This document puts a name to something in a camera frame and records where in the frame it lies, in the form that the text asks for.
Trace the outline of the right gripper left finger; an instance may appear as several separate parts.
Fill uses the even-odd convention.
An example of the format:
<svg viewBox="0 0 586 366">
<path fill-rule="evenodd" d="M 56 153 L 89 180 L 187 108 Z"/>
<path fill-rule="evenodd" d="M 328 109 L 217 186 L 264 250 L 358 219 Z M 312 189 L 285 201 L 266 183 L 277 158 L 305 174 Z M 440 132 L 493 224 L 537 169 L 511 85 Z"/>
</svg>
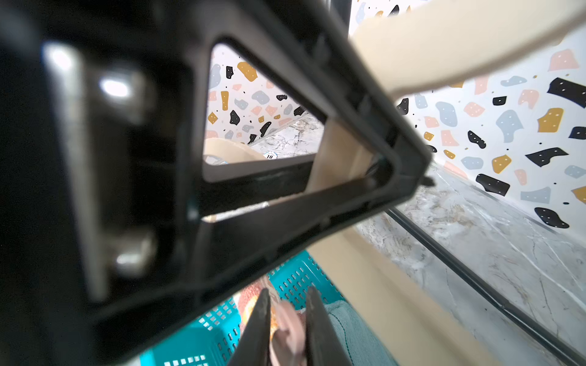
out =
<svg viewBox="0 0 586 366">
<path fill-rule="evenodd" d="M 267 289 L 259 296 L 252 315 L 228 366 L 270 365 L 271 302 Z"/>
</svg>

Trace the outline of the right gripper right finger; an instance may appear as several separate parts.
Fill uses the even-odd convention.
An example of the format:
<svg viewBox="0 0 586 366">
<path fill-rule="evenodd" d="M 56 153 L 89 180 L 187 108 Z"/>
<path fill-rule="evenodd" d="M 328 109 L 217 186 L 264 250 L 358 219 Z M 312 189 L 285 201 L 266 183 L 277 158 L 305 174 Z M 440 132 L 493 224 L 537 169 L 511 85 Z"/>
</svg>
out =
<svg viewBox="0 0 586 366">
<path fill-rule="evenodd" d="M 305 317 L 307 365 L 351 366 L 315 287 L 308 288 Z"/>
</svg>

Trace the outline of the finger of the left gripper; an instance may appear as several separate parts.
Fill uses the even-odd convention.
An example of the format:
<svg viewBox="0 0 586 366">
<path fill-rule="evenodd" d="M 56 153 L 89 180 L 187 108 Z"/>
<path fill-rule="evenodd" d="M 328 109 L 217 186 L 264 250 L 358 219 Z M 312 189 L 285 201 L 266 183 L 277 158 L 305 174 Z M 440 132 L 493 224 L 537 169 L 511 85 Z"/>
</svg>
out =
<svg viewBox="0 0 586 366">
<path fill-rule="evenodd" d="M 198 280 L 210 1 L 1 4 L 1 363 L 133 358 L 226 299 Z M 325 114 L 315 114 L 324 120 Z"/>
</svg>

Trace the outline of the light blue towel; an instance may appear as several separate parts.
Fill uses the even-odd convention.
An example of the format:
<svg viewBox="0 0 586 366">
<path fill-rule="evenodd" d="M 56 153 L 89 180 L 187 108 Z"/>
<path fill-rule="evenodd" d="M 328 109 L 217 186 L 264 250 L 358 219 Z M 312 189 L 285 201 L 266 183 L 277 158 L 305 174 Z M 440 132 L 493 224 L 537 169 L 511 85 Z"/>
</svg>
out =
<svg viewBox="0 0 586 366">
<path fill-rule="evenodd" d="M 362 317 L 346 301 L 328 304 L 325 310 L 352 365 L 398 365 Z"/>
</svg>

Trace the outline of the orange patterned towel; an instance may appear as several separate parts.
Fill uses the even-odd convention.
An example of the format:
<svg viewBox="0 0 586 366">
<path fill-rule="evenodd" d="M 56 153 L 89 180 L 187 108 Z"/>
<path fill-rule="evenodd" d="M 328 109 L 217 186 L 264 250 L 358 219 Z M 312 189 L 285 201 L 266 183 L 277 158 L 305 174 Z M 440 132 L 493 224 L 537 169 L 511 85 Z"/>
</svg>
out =
<svg viewBox="0 0 586 366">
<path fill-rule="evenodd" d="M 273 339 L 274 332 L 279 329 L 276 316 L 276 305 L 280 302 L 280 297 L 268 276 L 262 276 L 255 280 L 255 282 L 246 286 L 243 290 L 238 291 L 234 296 L 234 301 L 237 305 L 238 313 L 241 316 L 241 324 L 239 325 L 241 333 L 244 333 L 247 323 L 252 315 L 256 302 L 259 299 L 262 291 L 268 290 L 271 302 L 271 320 L 270 320 L 270 340 Z"/>
</svg>

